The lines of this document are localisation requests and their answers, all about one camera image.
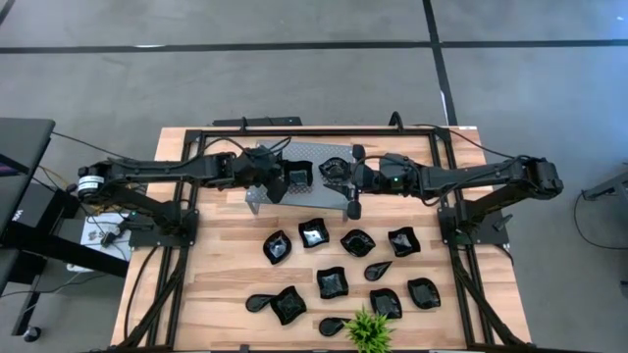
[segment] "potted plant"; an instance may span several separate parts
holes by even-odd
[[[393,331],[387,327],[389,319],[386,315],[371,315],[364,307],[355,312],[355,318],[344,327],[348,329],[349,338],[360,353],[386,353],[391,351],[391,337]]]

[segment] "wooden table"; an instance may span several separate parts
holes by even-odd
[[[180,160],[183,136],[188,128],[192,127],[163,128],[155,159]],[[480,142],[478,130],[473,127],[462,128],[459,132]],[[452,137],[458,168],[486,163],[480,149],[455,135]],[[244,146],[254,146],[258,139],[269,138],[235,138]],[[394,152],[407,155],[418,163],[432,165],[426,137],[296,137],[293,141],[363,144],[367,155]],[[444,148],[440,148],[441,156],[444,156]],[[237,152],[229,142],[220,141],[207,153],[220,151]],[[368,162],[377,167],[376,160]],[[174,184],[151,184],[148,195],[161,201],[169,200],[174,188]],[[490,190],[486,187],[470,189],[465,190],[464,195],[475,199]],[[370,310],[369,291],[384,287],[396,292],[403,308],[403,319],[392,323],[396,328],[392,334],[394,349],[465,347],[451,264],[441,241],[436,208],[427,208],[413,198],[364,195],[360,198],[362,219],[343,223],[342,214],[337,210],[278,205],[262,205],[259,215],[255,216],[244,202],[244,193],[244,189],[222,192],[201,189],[199,192],[200,229],[196,244],[189,253],[176,349],[237,350],[241,344],[250,344],[251,349],[352,348],[343,331],[334,337],[322,336],[318,332],[320,321],[326,317],[350,318],[362,306]],[[325,219],[331,242],[304,250],[297,225],[316,217]],[[396,258],[388,242],[388,231],[406,226],[414,227],[422,251]],[[366,257],[354,258],[340,245],[340,239],[353,228],[365,230],[377,243]],[[273,267],[262,252],[262,243],[277,229],[283,229],[292,241],[292,253]],[[476,249],[487,299],[516,335],[529,340],[510,261],[494,246],[482,245]],[[140,279],[131,305],[130,328],[139,322],[152,303],[161,251],[157,250]],[[141,249],[132,254],[112,344],[123,340],[123,322],[131,288],[147,253],[148,249]],[[393,260],[393,264],[380,280],[369,282],[364,278],[366,266],[387,260]],[[333,266],[344,267],[349,294],[331,300],[320,299],[316,271]],[[442,297],[440,308],[421,310],[412,303],[406,281],[418,277],[427,277],[436,284]],[[308,308],[290,325],[282,327],[270,306],[256,314],[244,308],[244,302],[251,294],[279,293],[289,285],[296,286]],[[477,307],[471,297],[469,303],[476,340],[481,342]],[[165,341],[169,309],[170,302],[167,302],[160,320],[158,343]]]

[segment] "metal plate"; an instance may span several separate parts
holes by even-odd
[[[270,147],[279,140],[262,140],[258,145]],[[284,149],[284,159],[290,161],[310,161],[312,162],[312,175],[314,177],[311,186],[291,185],[284,195],[280,205],[318,207],[336,210],[346,210],[347,201],[342,194],[335,192],[323,184],[330,183],[321,176],[318,166],[325,163],[332,157],[339,157],[347,162],[353,162],[351,146],[291,142]],[[256,204],[272,204],[266,196],[266,187],[251,187],[246,192],[245,201]]]

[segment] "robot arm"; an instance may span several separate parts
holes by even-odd
[[[190,231],[185,220],[194,210],[182,210],[174,201],[159,202],[127,188],[134,183],[185,181],[201,187],[226,188],[261,186],[269,199],[278,203],[288,187],[280,179],[281,154],[266,147],[194,157],[185,162],[115,160],[78,170],[78,199],[90,205],[120,206],[150,217],[165,234]]]
[[[438,204],[454,190],[504,185],[478,200],[463,201],[458,208],[457,225],[466,229],[481,223],[488,214],[513,203],[526,198],[551,199],[560,194],[563,188],[555,165],[545,158],[518,156],[501,163],[446,170],[424,166],[394,153],[364,157],[364,148],[361,146],[355,146],[354,157],[358,163],[351,169],[351,179],[359,193],[411,196],[421,199],[426,206]],[[364,165],[364,161],[369,158],[380,159],[378,171]],[[361,210],[359,193],[356,192],[349,202],[348,213],[354,219],[359,219]]]

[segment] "grey floor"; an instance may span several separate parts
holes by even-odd
[[[621,1],[432,3],[441,40],[628,37],[628,5]],[[0,26],[5,47],[366,39],[428,40],[422,2],[17,0]],[[548,157],[565,183],[550,202],[508,209],[534,341],[624,352],[628,298],[619,281],[628,279],[628,254],[581,240],[572,207],[580,189],[628,169],[628,48],[446,49],[444,55],[459,124],[478,126],[484,144],[497,150]],[[162,126],[242,116],[379,125],[393,110],[407,124],[445,124],[430,49],[0,55],[0,116],[54,119],[60,132],[143,159],[153,156]],[[74,178],[78,167],[104,157],[54,138],[42,165]],[[579,209],[588,236],[617,246],[628,246],[624,215],[613,198]],[[51,264],[47,277],[52,287],[70,276]],[[122,281],[107,277],[44,295],[32,322],[45,335],[32,344],[9,335],[22,297],[0,300],[0,352],[105,347],[121,291]]]

